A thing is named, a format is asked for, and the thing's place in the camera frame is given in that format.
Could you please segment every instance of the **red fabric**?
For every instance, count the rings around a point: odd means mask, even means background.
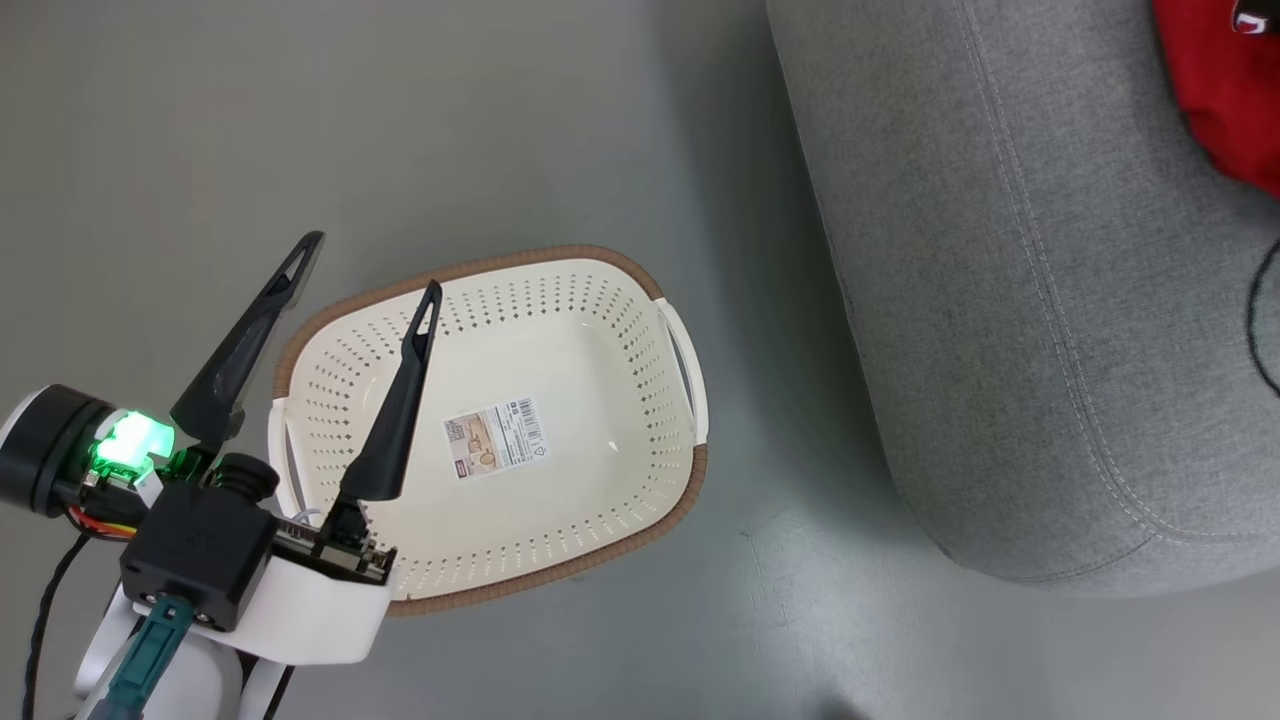
[[[1235,0],[1155,0],[1178,105],[1217,169],[1280,197],[1280,35],[1231,29]]]

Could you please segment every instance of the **perforated basket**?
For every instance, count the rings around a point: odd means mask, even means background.
[[[369,505],[379,543],[399,548],[393,615],[564,578],[689,512],[708,420],[689,333],[639,265],[572,246],[429,273],[311,318],[275,377],[285,514],[332,505],[430,279],[444,302],[404,492]]]

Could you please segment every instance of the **green led light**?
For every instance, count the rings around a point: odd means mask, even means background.
[[[91,468],[99,477],[116,475],[136,480],[155,469],[152,455],[173,455],[173,428],[142,413],[131,411],[116,420],[106,437],[93,446]]]

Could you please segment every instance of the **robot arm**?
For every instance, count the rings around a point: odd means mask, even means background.
[[[209,676],[179,669],[215,666],[227,652],[253,670],[223,684],[255,698],[280,684],[285,666],[369,653],[390,602],[396,550],[376,548],[361,503],[401,495],[440,286],[424,292],[392,391],[319,529],[259,507],[279,483],[269,464],[221,455],[243,424],[241,397],[259,356],[323,238],[314,232],[297,243],[174,405],[191,447],[173,452],[168,425],[63,386],[28,397],[0,429],[0,500],[128,542],[116,600],[77,679],[82,691],[96,687],[83,717],[136,719],[143,707],[148,720],[195,717],[189,706],[169,707],[198,696],[174,683]],[[146,620],[116,651],[133,614]],[[211,717],[255,717],[219,706]]]

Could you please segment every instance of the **gray sofa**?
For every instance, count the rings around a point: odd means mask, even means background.
[[[1280,400],[1243,327],[1280,202],[1189,137],[1149,0],[771,22],[884,452],[943,552],[1089,594],[1280,565]]]

